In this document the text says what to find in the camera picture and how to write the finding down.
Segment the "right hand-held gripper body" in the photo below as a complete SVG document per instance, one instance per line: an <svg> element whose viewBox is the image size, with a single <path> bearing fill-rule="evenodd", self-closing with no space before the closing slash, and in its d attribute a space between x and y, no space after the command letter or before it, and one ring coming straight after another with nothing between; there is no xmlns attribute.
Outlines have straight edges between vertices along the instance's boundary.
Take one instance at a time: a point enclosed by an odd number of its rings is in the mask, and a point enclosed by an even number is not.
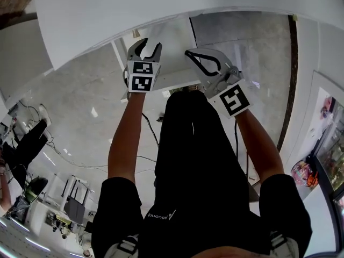
<svg viewBox="0 0 344 258"><path fill-rule="evenodd" d="M249 87L236 66L226 67L204 94L217 112L230 119L253 105Z"/></svg>

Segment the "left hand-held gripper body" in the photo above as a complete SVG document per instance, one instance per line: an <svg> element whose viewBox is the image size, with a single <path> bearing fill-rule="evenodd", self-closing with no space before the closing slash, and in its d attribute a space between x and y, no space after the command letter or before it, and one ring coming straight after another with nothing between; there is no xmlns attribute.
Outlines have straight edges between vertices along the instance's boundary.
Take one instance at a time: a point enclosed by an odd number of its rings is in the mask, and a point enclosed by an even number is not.
<svg viewBox="0 0 344 258"><path fill-rule="evenodd" d="M159 62L127 61L128 91L143 93L152 91L160 68Z"/></svg>

